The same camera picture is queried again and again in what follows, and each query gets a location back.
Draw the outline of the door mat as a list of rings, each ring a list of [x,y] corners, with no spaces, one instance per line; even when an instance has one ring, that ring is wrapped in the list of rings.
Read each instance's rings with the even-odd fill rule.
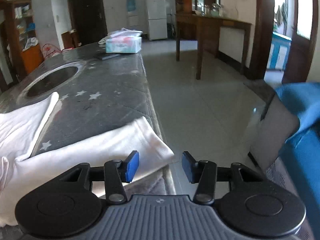
[[[253,91],[265,103],[270,103],[275,95],[274,89],[264,80],[247,80],[244,85]]]

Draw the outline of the round black induction cooktop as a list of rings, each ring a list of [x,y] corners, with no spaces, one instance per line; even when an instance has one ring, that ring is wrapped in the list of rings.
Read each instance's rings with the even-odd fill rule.
[[[27,91],[27,97],[40,96],[69,80],[78,72],[76,66],[58,69],[36,81]]]

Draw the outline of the crumpled patterned cloth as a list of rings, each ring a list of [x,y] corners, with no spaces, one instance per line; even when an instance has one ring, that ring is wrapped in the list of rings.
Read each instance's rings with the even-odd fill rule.
[[[116,30],[116,31],[112,31],[110,33],[107,34],[107,36],[105,36],[104,38],[102,38],[98,44],[104,45],[106,43],[106,40],[110,39],[110,38],[114,38],[116,36],[121,36],[124,35],[125,33],[127,33],[128,31],[130,31],[130,29],[126,29],[126,28],[122,28],[121,30]]]

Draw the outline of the tissue box pack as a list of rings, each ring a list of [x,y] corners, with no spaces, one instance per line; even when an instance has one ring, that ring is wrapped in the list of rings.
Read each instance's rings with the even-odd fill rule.
[[[135,54],[142,49],[142,31],[130,30],[124,35],[106,40],[105,51],[108,54]]]

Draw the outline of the polka dot play tent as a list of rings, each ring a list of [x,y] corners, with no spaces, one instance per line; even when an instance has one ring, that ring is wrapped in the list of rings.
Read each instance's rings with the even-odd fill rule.
[[[51,43],[46,43],[42,46],[42,54],[43,54],[43,58],[49,59],[51,57],[54,57],[56,55],[59,55],[63,52],[63,50],[60,50],[59,48],[57,48],[57,46],[51,44]]]

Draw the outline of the wooden glass side door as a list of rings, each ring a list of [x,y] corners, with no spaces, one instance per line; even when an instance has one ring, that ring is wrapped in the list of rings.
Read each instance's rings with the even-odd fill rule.
[[[295,0],[292,41],[281,83],[307,80],[318,31],[318,0]]]

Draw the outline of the wooden console table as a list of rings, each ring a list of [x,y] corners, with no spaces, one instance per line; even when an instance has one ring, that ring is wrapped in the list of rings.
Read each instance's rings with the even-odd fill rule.
[[[195,78],[201,79],[203,52],[206,41],[215,49],[217,54],[219,48],[220,29],[238,29],[244,31],[244,40],[242,44],[242,58],[240,63],[240,74],[244,73],[249,48],[249,38],[251,33],[251,24],[231,18],[200,16],[197,14],[179,12],[176,14],[176,61],[180,60],[180,42],[181,42],[181,25],[190,24],[196,28],[197,40],[197,60]]]

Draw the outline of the wooden shelf cabinet left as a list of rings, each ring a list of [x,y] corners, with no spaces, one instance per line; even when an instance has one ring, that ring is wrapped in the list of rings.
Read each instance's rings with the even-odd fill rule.
[[[21,81],[43,61],[31,0],[1,0],[14,77]]]

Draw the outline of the water dispenser with blue bottle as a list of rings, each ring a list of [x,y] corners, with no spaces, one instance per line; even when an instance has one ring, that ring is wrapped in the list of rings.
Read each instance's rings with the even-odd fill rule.
[[[136,0],[126,0],[127,23],[130,29],[137,29],[139,26],[139,16],[136,7]]]

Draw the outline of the dark wooden entrance door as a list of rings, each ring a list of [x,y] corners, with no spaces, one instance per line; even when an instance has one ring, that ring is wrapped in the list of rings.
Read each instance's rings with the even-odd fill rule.
[[[72,28],[84,46],[107,36],[103,0],[67,0]]]

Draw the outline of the white refrigerator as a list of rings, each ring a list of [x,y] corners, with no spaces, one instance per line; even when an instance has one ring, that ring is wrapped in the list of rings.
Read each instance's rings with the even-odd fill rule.
[[[167,9],[165,0],[145,0],[148,20],[148,39],[164,40],[167,34]]]

